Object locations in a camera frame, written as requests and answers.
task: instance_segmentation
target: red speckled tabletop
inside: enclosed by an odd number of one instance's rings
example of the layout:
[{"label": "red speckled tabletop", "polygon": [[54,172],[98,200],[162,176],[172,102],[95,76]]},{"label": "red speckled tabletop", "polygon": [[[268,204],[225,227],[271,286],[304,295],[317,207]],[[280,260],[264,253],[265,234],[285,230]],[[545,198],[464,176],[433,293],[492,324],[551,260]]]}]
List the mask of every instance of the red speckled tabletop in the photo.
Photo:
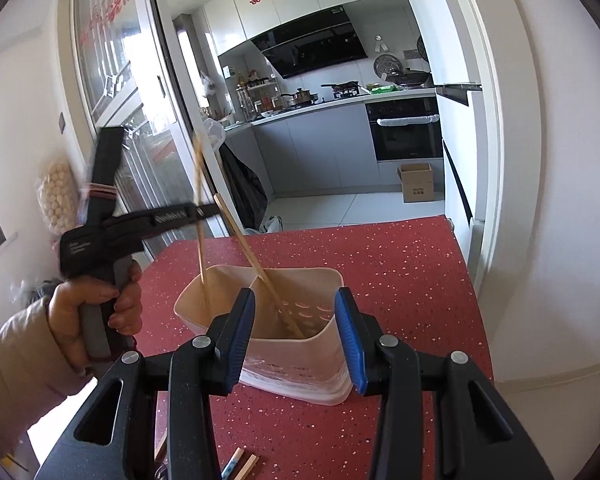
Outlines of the red speckled tabletop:
[{"label": "red speckled tabletop", "polygon": [[[469,354],[492,378],[487,339],[474,290],[456,240],[442,216],[249,237],[264,267],[331,267],[344,277],[362,312],[416,350]],[[206,241],[210,265],[248,266],[233,238]],[[173,313],[181,291],[200,270],[196,242],[177,242],[142,277],[144,355],[175,350],[192,334]],[[260,456],[258,480],[366,479],[376,434],[379,398],[353,391],[326,407],[239,384],[212,400],[221,467],[238,446]],[[423,478],[434,477],[430,396],[424,399]],[[157,436],[166,427],[158,407]]]}]

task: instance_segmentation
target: oven handle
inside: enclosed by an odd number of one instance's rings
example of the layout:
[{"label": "oven handle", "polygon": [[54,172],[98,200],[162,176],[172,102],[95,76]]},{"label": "oven handle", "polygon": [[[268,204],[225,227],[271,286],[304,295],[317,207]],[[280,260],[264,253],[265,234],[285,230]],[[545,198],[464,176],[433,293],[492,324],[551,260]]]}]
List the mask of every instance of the oven handle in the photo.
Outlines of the oven handle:
[{"label": "oven handle", "polygon": [[378,119],[378,126],[407,126],[408,124],[431,124],[440,120],[438,114],[424,117],[403,117],[400,119]]}]

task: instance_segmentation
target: tile grout line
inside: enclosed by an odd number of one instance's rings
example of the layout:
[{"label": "tile grout line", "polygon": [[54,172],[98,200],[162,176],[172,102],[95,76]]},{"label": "tile grout line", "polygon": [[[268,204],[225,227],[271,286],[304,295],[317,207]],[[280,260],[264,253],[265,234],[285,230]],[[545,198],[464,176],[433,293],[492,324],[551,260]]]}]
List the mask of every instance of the tile grout line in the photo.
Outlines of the tile grout line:
[{"label": "tile grout line", "polygon": [[344,222],[344,217],[347,216],[347,213],[349,212],[349,209],[351,209],[351,207],[353,206],[353,203],[356,201],[356,198],[358,197],[359,193],[356,193],[353,196],[353,200],[351,201],[351,203],[349,204],[349,207],[347,207],[347,210],[344,212],[344,215],[342,215],[342,218],[340,219],[340,222],[338,224],[338,227],[342,227],[342,223]]}]

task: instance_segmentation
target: bag of round balls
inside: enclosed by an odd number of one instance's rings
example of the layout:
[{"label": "bag of round balls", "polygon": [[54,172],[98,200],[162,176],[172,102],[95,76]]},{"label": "bag of round balls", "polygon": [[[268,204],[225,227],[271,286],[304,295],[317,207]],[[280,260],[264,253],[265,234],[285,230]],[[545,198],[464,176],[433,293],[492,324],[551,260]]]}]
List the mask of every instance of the bag of round balls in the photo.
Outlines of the bag of round balls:
[{"label": "bag of round balls", "polygon": [[42,164],[36,183],[38,202],[49,230],[56,236],[76,225],[78,190],[62,155]]}]

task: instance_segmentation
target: human hand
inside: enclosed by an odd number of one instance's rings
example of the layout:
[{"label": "human hand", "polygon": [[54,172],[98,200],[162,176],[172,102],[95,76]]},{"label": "human hand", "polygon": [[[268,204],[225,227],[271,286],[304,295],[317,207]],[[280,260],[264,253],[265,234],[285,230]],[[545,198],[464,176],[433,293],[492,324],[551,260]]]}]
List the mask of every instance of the human hand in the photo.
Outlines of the human hand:
[{"label": "human hand", "polygon": [[109,326],[126,336],[140,332],[142,303],[138,281],[141,276],[140,265],[134,261],[129,267],[129,283],[122,292],[90,276],[81,276],[58,285],[49,302],[49,328],[73,368],[80,370],[90,362],[80,329],[78,307],[81,304],[102,304],[118,298],[114,306],[115,313],[109,318]]}]

